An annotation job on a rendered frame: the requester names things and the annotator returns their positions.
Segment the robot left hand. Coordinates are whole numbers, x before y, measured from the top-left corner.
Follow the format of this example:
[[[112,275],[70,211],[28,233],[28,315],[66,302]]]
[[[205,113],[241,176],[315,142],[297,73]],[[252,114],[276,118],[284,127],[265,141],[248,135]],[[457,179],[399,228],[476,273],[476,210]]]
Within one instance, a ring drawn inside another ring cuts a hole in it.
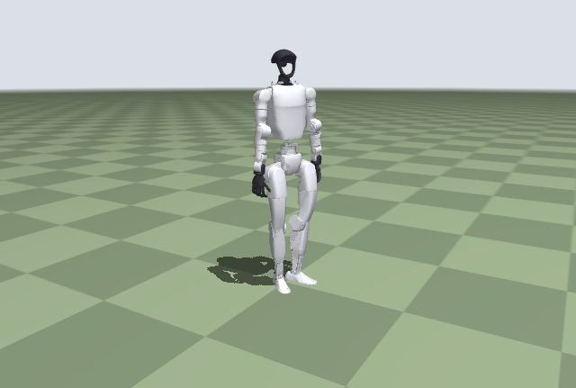
[[[311,163],[315,166],[316,168],[316,174],[317,174],[317,184],[321,179],[321,173],[320,173],[320,164],[321,164],[321,155],[317,156],[317,161],[311,161]]]

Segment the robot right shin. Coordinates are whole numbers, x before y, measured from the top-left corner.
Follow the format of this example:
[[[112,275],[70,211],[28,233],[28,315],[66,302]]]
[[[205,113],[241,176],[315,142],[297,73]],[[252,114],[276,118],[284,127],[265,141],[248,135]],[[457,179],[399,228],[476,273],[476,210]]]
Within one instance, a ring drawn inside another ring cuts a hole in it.
[[[280,278],[284,278],[285,236],[282,229],[278,229],[276,233],[274,233],[271,221],[268,226],[270,232],[270,249],[274,260],[275,279],[278,280],[279,275]]]

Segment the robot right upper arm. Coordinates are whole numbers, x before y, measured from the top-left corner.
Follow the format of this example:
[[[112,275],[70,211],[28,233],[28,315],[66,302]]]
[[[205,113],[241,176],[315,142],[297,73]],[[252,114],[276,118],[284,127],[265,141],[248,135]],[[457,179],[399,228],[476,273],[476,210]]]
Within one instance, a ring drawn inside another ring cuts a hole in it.
[[[261,126],[261,138],[266,139],[271,136],[271,128],[266,125],[267,103],[271,100],[271,97],[272,88],[262,89],[254,94],[256,127]]]

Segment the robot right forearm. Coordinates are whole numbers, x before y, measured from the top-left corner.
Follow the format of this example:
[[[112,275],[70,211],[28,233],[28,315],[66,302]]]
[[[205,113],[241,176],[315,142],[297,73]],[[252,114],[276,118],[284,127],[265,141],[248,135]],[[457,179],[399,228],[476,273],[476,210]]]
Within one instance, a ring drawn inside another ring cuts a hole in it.
[[[255,138],[254,138],[254,144],[256,145],[256,150],[255,150],[255,163],[254,163],[254,170],[256,172],[261,172],[261,166],[262,164],[266,165],[266,160],[267,160],[267,156],[266,156],[266,145],[267,145],[267,140],[261,140],[261,135],[262,135],[262,128],[261,126],[257,126],[256,127],[256,132],[255,132]]]

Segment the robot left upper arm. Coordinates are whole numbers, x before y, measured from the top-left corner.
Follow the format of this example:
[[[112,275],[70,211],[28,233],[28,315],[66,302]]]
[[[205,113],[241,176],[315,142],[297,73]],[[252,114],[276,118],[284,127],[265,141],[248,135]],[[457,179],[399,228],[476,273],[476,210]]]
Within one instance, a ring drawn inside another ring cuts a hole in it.
[[[310,132],[319,131],[322,127],[321,122],[315,119],[316,115],[316,91],[312,87],[304,86],[306,91],[306,122],[307,130]]]

